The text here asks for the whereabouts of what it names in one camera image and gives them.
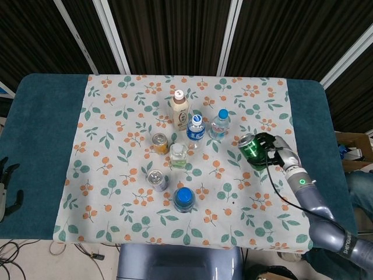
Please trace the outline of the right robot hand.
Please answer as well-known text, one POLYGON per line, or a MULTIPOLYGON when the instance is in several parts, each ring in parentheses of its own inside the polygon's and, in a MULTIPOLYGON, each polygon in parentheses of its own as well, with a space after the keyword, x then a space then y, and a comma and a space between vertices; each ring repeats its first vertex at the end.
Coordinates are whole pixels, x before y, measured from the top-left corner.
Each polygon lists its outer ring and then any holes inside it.
POLYGON ((268 133, 250 134, 249 156, 247 162, 257 171, 268 166, 280 166, 285 171, 290 167, 300 167, 300 160, 296 153, 280 136, 268 133))

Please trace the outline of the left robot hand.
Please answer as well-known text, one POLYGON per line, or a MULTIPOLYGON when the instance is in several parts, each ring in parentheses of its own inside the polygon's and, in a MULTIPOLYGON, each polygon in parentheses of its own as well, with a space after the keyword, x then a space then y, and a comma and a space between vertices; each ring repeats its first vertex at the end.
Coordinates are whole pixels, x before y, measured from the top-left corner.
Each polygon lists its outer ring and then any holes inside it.
POLYGON ((7 163, 8 159, 9 158, 7 156, 1 159, 1 223, 7 216, 18 211, 23 205, 24 200, 24 191, 18 190, 16 194, 16 201, 10 206, 6 205, 7 190, 11 175, 20 166, 19 163, 16 163, 8 166, 4 170, 5 164, 7 163))

